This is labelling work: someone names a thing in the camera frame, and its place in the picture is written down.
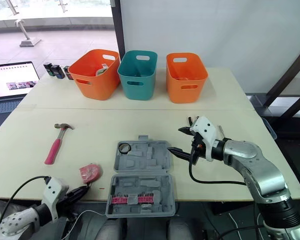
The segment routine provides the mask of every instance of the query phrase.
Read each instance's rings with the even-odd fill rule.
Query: robotic arm
[[[182,127],[179,131],[194,136],[191,153],[176,147],[169,147],[168,150],[176,157],[189,161],[189,173],[194,181],[202,182],[196,180],[191,171],[199,157],[210,162],[213,159],[223,161],[242,175],[257,203],[270,239],[300,240],[300,214],[285,179],[279,169],[265,159],[256,144],[229,138],[216,139],[216,128],[204,116],[197,118],[191,127]]]
[[[29,239],[50,221],[56,222],[61,216],[69,217],[68,208],[81,199],[89,187],[81,186],[67,193],[68,189],[61,179],[52,177],[44,190],[41,205],[13,213],[2,220],[0,240]]]

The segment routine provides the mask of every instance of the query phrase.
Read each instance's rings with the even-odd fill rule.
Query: tool case lid
[[[119,150],[120,146],[125,146],[125,152]],[[138,141],[121,141],[116,150],[114,170],[118,173],[167,172],[172,163],[168,147],[167,141],[152,141],[148,135],[139,135]]]

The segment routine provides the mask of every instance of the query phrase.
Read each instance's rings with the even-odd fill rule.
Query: pink hammer handle
[[[47,165],[54,164],[60,145],[61,145],[61,139],[56,139],[54,141],[54,143],[52,144],[52,147],[50,149],[48,157],[46,158],[46,160],[44,162],[45,164],[47,164]]]

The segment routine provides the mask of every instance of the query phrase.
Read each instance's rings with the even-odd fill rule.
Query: table surface
[[[153,97],[148,101],[125,97],[119,85],[112,96],[95,100],[83,96],[73,80],[58,79],[45,74],[37,86],[28,93],[18,108],[56,109],[151,109],[151,110],[253,110],[237,80],[228,68],[208,68],[200,98],[194,103],[176,104],[170,101],[166,90],[165,69],[158,69]]]
[[[70,189],[77,188],[82,185],[79,168],[95,163],[101,165],[103,174],[84,199],[105,201],[111,177],[116,173],[119,141],[149,135],[152,140],[166,140],[189,152],[192,138],[178,128],[188,125],[189,116],[206,116],[214,125],[222,126],[226,137],[259,145],[264,156],[282,171],[292,197],[300,199],[298,180],[228,69],[208,68],[210,77],[200,99],[188,104],[170,102],[165,74],[157,72],[154,96],[148,101],[127,99],[121,87],[106,101],[89,99],[74,81],[44,76],[0,127],[0,198],[9,198],[24,181],[38,175],[62,178]],[[65,133],[55,163],[45,165],[59,134],[55,123],[68,123],[75,129]],[[242,185],[193,182],[188,163],[174,156],[172,159],[169,173],[176,200],[252,200],[248,188]],[[193,174],[206,181],[243,180],[234,169],[216,160],[200,160]],[[27,184],[16,198],[41,199],[45,185],[39,182]]]
[[[39,175],[64,179],[70,188],[82,185],[79,168],[100,164],[102,177],[93,183],[85,200],[106,200],[119,141],[133,141],[138,135],[166,140],[171,146],[190,151],[191,136],[178,131],[187,126],[187,116],[206,116],[221,125],[226,137],[259,145],[264,156],[283,173],[293,198],[300,198],[300,184],[285,158],[253,110],[113,110],[17,108],[0,127],[0,197],[9,198],[25,180]],[[55,123],[69,123],[53,165],[44,161],[59,130]],[[200,184],[192,181],[188,163],[172,158],[169,173],[174,181],[174,196],[180,201],[246,201],[252,197],[246,186]],[[238,172],[220,161],[200,160],[193,174],[206,181],[242,181]],[[32,182],[17,198],[41,199],[43,182]]]

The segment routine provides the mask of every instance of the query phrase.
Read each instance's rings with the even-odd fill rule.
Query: tool case compartment
[[[119,147],[125,144],[127,152]],[[174,184],[167,173],[172,164],[168,142],[138,141],[118,143],[114,170],[106,204],[108,218],[170,217],[176,212]]]

